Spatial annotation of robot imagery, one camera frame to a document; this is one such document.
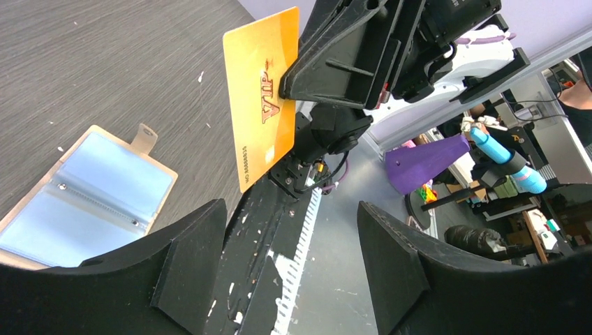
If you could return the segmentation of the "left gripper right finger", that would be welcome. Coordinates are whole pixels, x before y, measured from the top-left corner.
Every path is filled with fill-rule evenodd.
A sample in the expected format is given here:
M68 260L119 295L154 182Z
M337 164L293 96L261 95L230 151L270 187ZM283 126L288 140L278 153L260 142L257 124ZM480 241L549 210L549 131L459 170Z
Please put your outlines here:
M363 201L357 226L379 334L591 333L588 249L545 265L509 265Z

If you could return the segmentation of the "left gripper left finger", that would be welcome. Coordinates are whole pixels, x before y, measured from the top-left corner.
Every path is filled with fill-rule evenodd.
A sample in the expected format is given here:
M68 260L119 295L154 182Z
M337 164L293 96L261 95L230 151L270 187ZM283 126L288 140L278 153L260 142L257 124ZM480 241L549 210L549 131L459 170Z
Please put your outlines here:
M212 305L226 205L73 268L1 267L2 334L201 334Z

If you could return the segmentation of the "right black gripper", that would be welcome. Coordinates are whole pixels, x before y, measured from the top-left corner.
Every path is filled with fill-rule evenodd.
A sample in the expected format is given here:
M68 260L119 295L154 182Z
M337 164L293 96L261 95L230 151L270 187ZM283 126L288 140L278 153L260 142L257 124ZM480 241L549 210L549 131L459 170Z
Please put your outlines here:
M385 93L418 101L456 40L500 9L500 1L317 1L279 95L355 109Z

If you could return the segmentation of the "gold VIP credit card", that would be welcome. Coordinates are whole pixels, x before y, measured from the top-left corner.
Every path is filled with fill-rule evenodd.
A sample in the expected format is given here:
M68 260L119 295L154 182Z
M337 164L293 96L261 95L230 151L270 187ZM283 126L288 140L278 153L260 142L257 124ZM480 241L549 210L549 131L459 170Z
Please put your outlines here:
M294 146L294 100L280 97L298 56L299 8L283 10L223 35L239 189L245 193Z

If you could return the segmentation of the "beige card holder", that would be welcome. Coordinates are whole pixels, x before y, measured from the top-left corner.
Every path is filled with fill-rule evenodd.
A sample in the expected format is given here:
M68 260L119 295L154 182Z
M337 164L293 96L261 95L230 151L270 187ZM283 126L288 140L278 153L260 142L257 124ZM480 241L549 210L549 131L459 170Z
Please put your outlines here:
M77 267L146 236L178 175L152 158L140 124L131 142L93 125L1 220L1 263Z

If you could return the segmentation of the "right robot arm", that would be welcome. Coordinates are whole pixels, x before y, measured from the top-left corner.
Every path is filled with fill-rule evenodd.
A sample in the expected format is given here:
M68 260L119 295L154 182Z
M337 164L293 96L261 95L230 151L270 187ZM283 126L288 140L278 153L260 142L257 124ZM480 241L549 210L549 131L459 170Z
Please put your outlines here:
M383 94L415 103L434 92L461 35L493 24L500 1L317 1L282 77L282 98L311 101L292 153L304 163L351 150Z

